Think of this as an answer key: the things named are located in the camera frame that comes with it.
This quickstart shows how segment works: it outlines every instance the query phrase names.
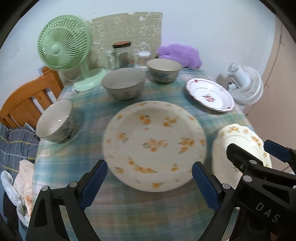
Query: table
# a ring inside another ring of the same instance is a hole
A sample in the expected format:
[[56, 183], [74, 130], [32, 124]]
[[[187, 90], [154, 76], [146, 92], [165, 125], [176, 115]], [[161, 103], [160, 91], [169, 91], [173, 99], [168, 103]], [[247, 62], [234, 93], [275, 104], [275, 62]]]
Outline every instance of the table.
[[[66, 86], [59, 99], [69, 98], [74, 103], [76, 134], [64, 143], [40, 142], [33, 175], [34, 200], [42, 186], [65, 187], [103, 159], [102, 139], [107, 124], [118, 111], [140, 101], [166, 101], [190, 112], [204, 128], [205, 167], [211, 172], [211, 148], [217, 131], [232, 123], [252, 127], [238, 107], [229, 113], [219, 113], [197, 103], [185, 89], [185, 82], [193, 77], [211, 80], [201, 69], [183, 69], [169, 85], [146, 80], [143, 94], [128, 101], [113, 99], [101, 85], [78, 94]], [[77, 240], [65, 208], [61, 211], [69, 237]], [[126, 186], [109, 172], [85, 213], [102, 241], [184, 241], [198, 240], [214, 211], [207, 207], [194, 180], [168, 192], [149, 193]], [[235, 212], [225, 237], [229, 237], [236, 215]]]

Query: blue gripper pad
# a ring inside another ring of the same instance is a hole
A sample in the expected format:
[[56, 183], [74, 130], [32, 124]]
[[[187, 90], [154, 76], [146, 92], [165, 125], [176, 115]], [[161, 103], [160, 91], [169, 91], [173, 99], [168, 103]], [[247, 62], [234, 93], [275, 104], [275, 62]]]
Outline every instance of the blue gripper pad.
[[273, 142], [271, 140], [266, 140], [264, 142], [264, 150], [268, 152], [270, 155], [276, 157], [282, 162], [288, 162], [291, 161], [291, 155], [288, 148], [283, 147], [280, 144], [277, 144], [276, 142]]
[[194, 163], [192, 166], [192, 176], [198, 185], [208, 207], [214, 209], [215, 212], [217, 212], [220, 207], [218, 193], [197, 163]]
[[81, 209], [84, 211], [87, 207], [91, 206], [106, 175], [108, 172], [108, 165], [103, 161], [99, 168], [96, 170], [90, 181], [87, 183], [82, 191], [82, 200], [80, 203]]

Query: fan grille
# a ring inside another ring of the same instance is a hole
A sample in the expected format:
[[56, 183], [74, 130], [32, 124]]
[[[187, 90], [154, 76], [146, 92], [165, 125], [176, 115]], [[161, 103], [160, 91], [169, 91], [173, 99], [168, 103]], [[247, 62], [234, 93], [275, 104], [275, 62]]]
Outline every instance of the fan grille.
[[86, 60], [91, 36], [82, 19], [63, 15], [52, 19], [41, 31], [38, 53], [53, 70], [70, 69]]
[[250, 78], [250, 84], [246, 88], [229, 89], [234, 101], [239, 105], [250, 105], [258, 101], [263, 93], [263, 82], [259, 73], [248, 66], [241, 66], [242, 70]]

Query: green electric fan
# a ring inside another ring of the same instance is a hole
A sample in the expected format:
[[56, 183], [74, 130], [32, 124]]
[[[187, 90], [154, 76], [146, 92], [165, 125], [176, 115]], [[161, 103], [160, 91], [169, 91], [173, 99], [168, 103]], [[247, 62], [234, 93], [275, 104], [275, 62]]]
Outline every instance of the green electric fan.
[[89, 70], [87, 55], [91, 48], [91, 34], [87, 22], [73, 15], [52, 19], [38, 38], [38, 53], [51, 69], [70, 70], [80, 65], [81, 77], [74, 83], [75, 91], [90, 90], [101, 84], [105, 69]]

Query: purple cloth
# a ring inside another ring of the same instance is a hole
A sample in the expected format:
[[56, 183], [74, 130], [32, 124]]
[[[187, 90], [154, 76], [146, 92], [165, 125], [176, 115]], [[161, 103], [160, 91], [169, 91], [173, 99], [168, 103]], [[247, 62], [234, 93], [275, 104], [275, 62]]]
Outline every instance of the purple cloth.
[[169, 46], [160, 46], [157, 49], [159, 58], [166, 58], [177, 61], [189, 69], [200, 68], [202, 61], [196, 48], [189, 45], [171, 44]]

